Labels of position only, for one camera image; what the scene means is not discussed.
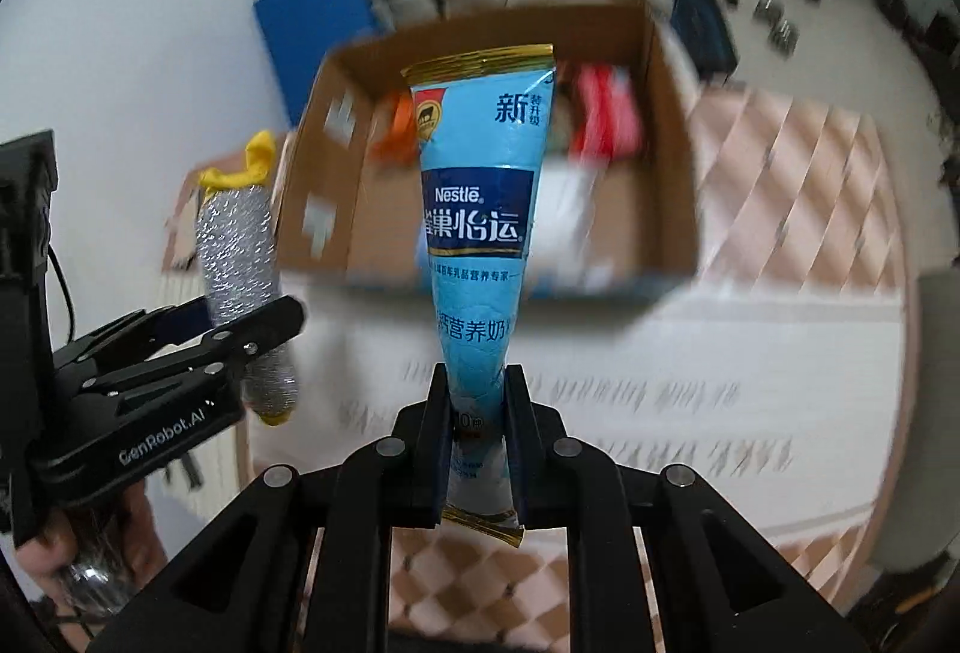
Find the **person's left hand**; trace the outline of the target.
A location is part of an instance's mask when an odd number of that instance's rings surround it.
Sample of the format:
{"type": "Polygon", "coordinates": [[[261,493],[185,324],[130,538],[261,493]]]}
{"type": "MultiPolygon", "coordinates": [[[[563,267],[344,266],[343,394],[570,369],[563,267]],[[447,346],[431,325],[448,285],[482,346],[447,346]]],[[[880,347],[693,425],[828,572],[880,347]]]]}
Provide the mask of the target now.
{"type": "Polygon", "coordinates": [[[14,558],[57,617],[106,615],[91,593],[130,596],[167,565],[146,483],[127,487],[107,510],[53,510],[14,558]]]}

